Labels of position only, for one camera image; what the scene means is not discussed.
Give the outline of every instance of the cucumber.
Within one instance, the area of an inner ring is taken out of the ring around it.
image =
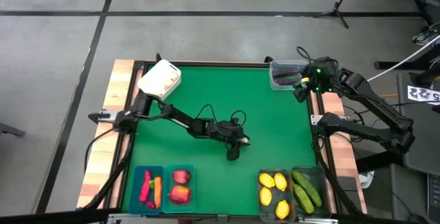
[[[318,191],[314,188],[314,186],[304,177],[301,172],[292,171],[291,175],[294,177],[296,183],[300,185],[304,191],[309,195],[310,199],[315,203],[317,207],[322,206],[322,200],[319,197]]]
[[[311,204],[309,196],[303,190],[303,188],[297,184],[294,184],[294,194],[298,202],[300,202],[302,209],[308,213],[312,214],[315,211],[314,205]]]

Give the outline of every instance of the wooden table frame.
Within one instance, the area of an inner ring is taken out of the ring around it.
[[[134,60],[115,61],[113,71],[110,76],[109,86],[107,87],[107,93],[102,107],[103,109],[108,111],[120,111],[127,109],[133,104],[134,98],[138,94],[136,81],[146,73],[146,63],[150,63],[151,65],[154,62]],[[234,67],[235,65],[235,67],[246,66],[249,68],[268,67],[267,63],[184,62],[183,64],[188,66],[200,66],[200,64],[204,64],[210,67]],[[311,114],[323,114],[322,111],[325,111],[336,113],[338,115],[344,115],[342,101],[335,93],[326,93],[322,95],[323,101],[320,101],[320,96],[312,94],[310,100],[309,112],[313,112]],[[96,130],[96,136],[109,130],[110,128],[111,124],[99,123]],[[85,173],[80,196],[78,198],[78,208],[87,205],[96,195],[96,193],[98,193],[99,189],[101,189],[101,187],[104,185],[111,172],[115,169],[118,162],[127,151],[127,145],[131,139],[133,139],[132,135],[120,135],[118,133],[111,132],[92,146],[89,161],[87,162],[87,171]],[[327,164],[330,165],[330,168],[332,168],[331,165],[334,164],[334,170],[338,177],[345,176],[355,178],[362,211],[366,213],[364,195],[360,187],[358,170],[356,168],[351,143],[339,135],[332,135],[327,145],[329,144],[333,157],[330,159],[330,161],[327,160],[328,150],[324,145],[322,148],[324,159],[327,161]],[[128,170],[126,169],[118,177],[110,193],[107,195],[105,200],[101,202],[99,208],[119,208],[122,205],[122,197],[119,196],[124,194],[125,180],[122,179],[126,177],[127,172]],[[328,182],[327,187],[329,189],[328,193],[331,211],[336,213],[337,204],[334,201],[333,191],[331,190],[331,186]]]

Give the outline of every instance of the dark item in container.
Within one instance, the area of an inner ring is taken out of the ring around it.
[[[293,85],[294,83],[298,82],[300,80],[299,77],[292,78],[292,79],[274,79],[275,84],[278,84],[280,86],[289,86]]]
[[[295,76],[296,74],[299,74],[299,69],[273,69],[272,70],[272,77],[273,78],[282,78],[282,77],[288,77],[288,76]]]

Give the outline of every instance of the gray concrete floor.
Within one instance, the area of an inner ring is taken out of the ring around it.
[[[101,10],[105,0],[0,0],[0,10]],[[337,0],[113,0],[110,10],[323,11]],[[413,0],[345,0],[344,11],[415,11]],[[0,137],[0,215],[32,211],[43,175],[86,59],[98,17],[0,16],[0,122],[27,130],[24,138]],[[48,212],[72,210],[83,180],[85,149],[96,125],[87,114],[102,106],[115,59],[261,62],[270,55],[298,59],[331,56],[366,78],[376,60],[399,61],[418,49],[411,42],[421,19],[282,17],[107,18]],[[371,85],[397,93],[391,72]],[[364,109],[359,104],[344,103]],[[366,116],[373,123],[373,116]],[[381,148],[356,144],[367,151]]]

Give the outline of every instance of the green table surface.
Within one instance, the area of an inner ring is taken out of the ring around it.
[[[314,166],[307,103],[292,91],[273,91],[268,69],[180,67],[181,84],[166,99],[193,117],[212,104],[218,121],[246,112],[244,132],[250,146],[236,161],[226,159],[225,144],[195,139],[168,120],[141,121],[133,145],[122,210],[127,211],[136,166],[193,164],[195,214],[258,215],[257,176],[263,168]],[[158,113],[153,104],[152,113]],[[207,108],[201,117],[212,117]]]

